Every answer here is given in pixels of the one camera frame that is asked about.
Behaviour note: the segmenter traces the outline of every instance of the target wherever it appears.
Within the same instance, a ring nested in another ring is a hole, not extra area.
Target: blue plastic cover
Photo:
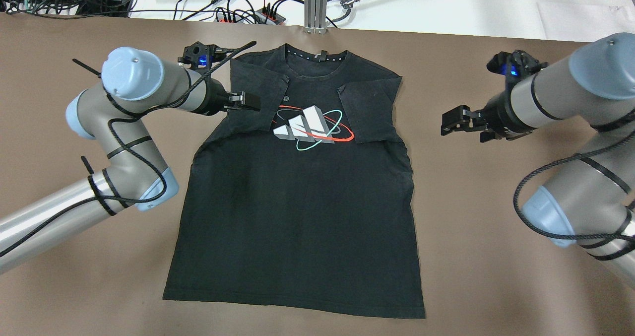
[[[538,191],[522,206],[522,213],[531,224],[546,232],[564,234],[566,236],[575,234],[558,201],[544,186],[538,187]],[[549,239],[554,245],[562,248],[574,245],[576,242],[573,239]]]
[[[94,140],[95,137],[89,134],[84,129],[84,127],[79,122],[79,116],[77,115],[77,103],[79,102],[79,97],[82,94],[84,94],[85,91],[86,90],[84,90],[78,96],[76,96],[75,99],[73,99],[73,101],[71,101],[71,103],[68,104],[68,107],[66,107],[66,123],[68,124],[71,130],[77,133],[77,135],[80,135],[84,139]]]
[[[606,99],[635,98],[635,35],[615,33],[581,47],[569,58],[573,78]]]
[[[167,184],[165,193],[154,201],[138,203],[136,207],[139,211],[147,211],[148,209],[154,208],[157,205],[169,200],[174,197],[179,192],[179,183],[177,179],[174,177],[172,170],[170,168],[166,168],[165,171],[161,174],[163,178],[165,178],[165,182]],[[139,200],[145,200],[147,198],[152,198],[158,195],[163,190],[163,183],[161,182],[161,178],[157,178],[154,184],[152,184],[144,193],[141,195]]]
[[[124,100],[141,100],[159,89],[165,69],[153,53],[120,47],[102,66],[102,82],[110,94]]]

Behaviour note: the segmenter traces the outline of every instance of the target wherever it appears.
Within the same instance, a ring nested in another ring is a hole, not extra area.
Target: robotic arm
[[[141,117],[161,108],[202,115],[260,110],[258,97],[226,92],[211,78],[218,67],[255,44],[225,49],[196,42],[184,49],[180,65],[130,47],[112,51],[102,67],[102,81],[66,109],[70,128],[96,139],[111,165],[94,172],[84,160],[87,179],[0,220],[0,273],[130,205],[147,211],[174,196],[179,185]]]
[[[475,112],[461,105],[443,114],[442,135],[481,131],[481,142],[517,139],[580,115],[597,134],[571,157],[526,176],[514,208],[532,230],[556,245],[578,243],[635,288],[635,35],[617,33],[581,47],[551,66],[523,51],[499,53],[488,69],[505,74],[506,90]],[[522,208],[528,180],[564,165]]]

